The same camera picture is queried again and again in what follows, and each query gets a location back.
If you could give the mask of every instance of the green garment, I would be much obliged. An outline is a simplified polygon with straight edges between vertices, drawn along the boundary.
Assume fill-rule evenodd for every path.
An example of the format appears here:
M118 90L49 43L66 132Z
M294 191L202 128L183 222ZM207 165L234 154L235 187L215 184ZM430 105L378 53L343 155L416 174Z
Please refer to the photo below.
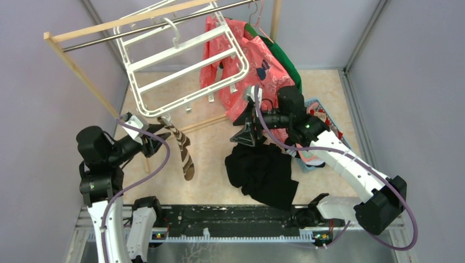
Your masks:
M250 25L246 24L245 30L249 32L252 37L257 37L259 34L255 31L255 29ZM302 93L302 79L300 78L300 74L297 71L294 64L291 60L287 57L286 53L281 49L281 47L275 43L273 44L269 39L266 37L260 36L263 40L265 45L268 47L272 55L277 59L277 61L281 64L281 66L287 71L289 77L295 82L296 87L299 89L300 93Z

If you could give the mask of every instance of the white plastic hanger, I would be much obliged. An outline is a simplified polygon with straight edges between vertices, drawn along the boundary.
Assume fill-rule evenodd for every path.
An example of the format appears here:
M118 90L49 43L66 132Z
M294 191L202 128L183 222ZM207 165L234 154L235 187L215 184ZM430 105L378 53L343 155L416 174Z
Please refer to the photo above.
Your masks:
M255 23L255 25L252 25L251 23L251 20L252 20L252 15L254 15L257 11L258 11L258 4L257 4L257 1L256 0L253 0L253 2L255 3L255 6L256 6L256 9L255 9L255 12L253 12L252 14L250 14L250 16L248 17L248 23L253 26L253 27L257 27L258 30L260 30L260 32L266 36L266 38L271 41L273 44L274 44L274 41L262 30L262 28L260 27L260 19L262 18L262 11L263 11L263 7L265 6L265 3L263 0L260 0L261 4L262 4L262 7L260 8L260 13L258 13L258 19L257 19L257 22Z

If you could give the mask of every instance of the beige floor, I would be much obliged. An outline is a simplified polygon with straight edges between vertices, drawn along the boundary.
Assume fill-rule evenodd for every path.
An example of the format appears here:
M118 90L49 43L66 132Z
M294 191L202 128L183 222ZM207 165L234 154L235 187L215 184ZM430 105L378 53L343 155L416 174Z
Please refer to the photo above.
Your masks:
M306 99L318 98L334 119L344 136L359 154L354 127L345 101L342 85L336 70L300 71L303 82L303 94ZM137 75L139 85L145 85L160 79L168 73L140 73ZM181 98L199 88L199 74L192 73L158 92L148 92L146 99L150 109L162 106ZM187 114L180 108L171 112L172 122L178 128L214 117L224 112L220 102L209 103L202 98L192 103L192 113ZM123 112L136 113L134 97L128 92ZM249 196L244 196L240 189L230 185L224 158L231 153L235 144L229 142L240 127L233 127L231 122L223 121L207 128L188 133L191 140L189 152L194 160L196 174L191 181L185 181L182 174L181 160L176 140L170 138L171 157L165 168L148 182L132 189L124 195L125 203L132 203L144 196L156 195L162 204L259 204ZM125 136L118 127L116 138ZM165 158L166 150L162 147L150 159L152 169L157 168ZM128 186L143 177L143 157L137 156L124 169L124 186ZM322 192L338 196L354 196L352 188L342 180L331 168L317 169L302 173L297 162L292 162L292 179L299 182L294 204L307 204Z

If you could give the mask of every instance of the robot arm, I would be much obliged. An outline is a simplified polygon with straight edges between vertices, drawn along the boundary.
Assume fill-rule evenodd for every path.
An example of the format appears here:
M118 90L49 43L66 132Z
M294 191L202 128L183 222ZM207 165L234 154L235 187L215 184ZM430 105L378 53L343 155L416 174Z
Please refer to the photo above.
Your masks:
M128 113L126 124L155 133L163 125L147 124L143 118ZM125 128L128 135L116 141L100 127L83 129L76 136L78 150L84 161L80 165L80 191L87 205L95 231L99 262L105 262L104 249L108 262L142 263L147 262L149 237L161 206L156 197L145 197L134 203L131 218L132 227L127 243L124 242L122 208L123 197L119 196L110 205L106 221L102 224L109 200L123 189L124 172L121 164L131 161L139 152L145 157L154 155L161 143L137 131ZM170 133L160 134L167 139Z
M262 136L263 127L258 121L254 109L256 102L251 94L253 95L250 91L246 92L248 106L234 122L234 125L244 125L244 128L231 141L254 146L255 141ZM277 97L279 108L262 113L266 126L269 129L286 128L290 139L303 146L333 148L342 152L343 154L325 150L310 151L331 166L358 194L358 197L319 195L308 207L309 214L313 215L312 221L353 220L369 233L381 234L404 211L397 197L384 183L357 163L362 162L370 167L348 149L323 121L307 115L304 98L295 87L281 88ZM377 173L405 199L407 184L401 177L391 179L383 173Z

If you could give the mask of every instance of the black cloth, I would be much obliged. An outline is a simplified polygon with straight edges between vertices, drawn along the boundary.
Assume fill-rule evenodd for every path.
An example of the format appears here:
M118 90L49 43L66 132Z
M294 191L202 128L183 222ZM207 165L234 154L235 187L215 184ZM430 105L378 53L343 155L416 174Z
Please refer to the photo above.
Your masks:
M238 144L225 161L229 182L244 195L289 211L298 182L291 180L291 156L274 144L255 147Z

